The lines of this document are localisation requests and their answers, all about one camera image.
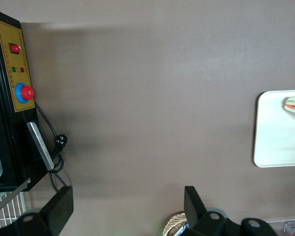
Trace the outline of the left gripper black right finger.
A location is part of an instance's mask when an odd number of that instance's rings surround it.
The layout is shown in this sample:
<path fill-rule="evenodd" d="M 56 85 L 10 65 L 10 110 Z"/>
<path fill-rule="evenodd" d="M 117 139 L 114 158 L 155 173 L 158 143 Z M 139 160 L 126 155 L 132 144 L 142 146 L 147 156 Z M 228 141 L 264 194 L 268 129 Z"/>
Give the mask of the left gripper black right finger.
<path fill-rule="evenodd" d="M 265 221 L 245 218 L 240 224 L 217 211 L 208 211 L 194 186 L 185 186 L 184 213 L 189 228 L 185 236 L 276 236 L 277 233 Z"/>

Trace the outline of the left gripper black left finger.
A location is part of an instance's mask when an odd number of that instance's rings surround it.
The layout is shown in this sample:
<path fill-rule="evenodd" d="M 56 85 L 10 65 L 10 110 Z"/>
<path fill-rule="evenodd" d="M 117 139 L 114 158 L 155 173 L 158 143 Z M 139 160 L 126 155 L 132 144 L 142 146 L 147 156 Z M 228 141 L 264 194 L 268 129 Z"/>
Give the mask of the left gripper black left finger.
<path fill-rule="evenodd" d="M 0 228 L 0 236 L 58 236 L 73 213 L 73 187 L 62 187 L 39 212 Z"/>

